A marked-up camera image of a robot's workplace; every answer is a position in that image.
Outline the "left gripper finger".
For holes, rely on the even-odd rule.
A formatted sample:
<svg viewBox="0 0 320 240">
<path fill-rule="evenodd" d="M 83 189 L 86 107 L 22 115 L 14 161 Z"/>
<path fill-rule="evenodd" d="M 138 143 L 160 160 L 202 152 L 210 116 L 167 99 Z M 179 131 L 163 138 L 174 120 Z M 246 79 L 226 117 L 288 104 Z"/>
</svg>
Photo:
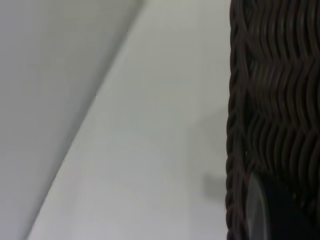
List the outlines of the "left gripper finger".
<svg viewBox="0 0 320 240">
<path fill-rule="evenodd" d="M 270 175 L 250 175 L 246 199 L 246 225 L 250 240 L 318 240 L 312 226 L 295 205 L 285 186 Z"/>
</svg>

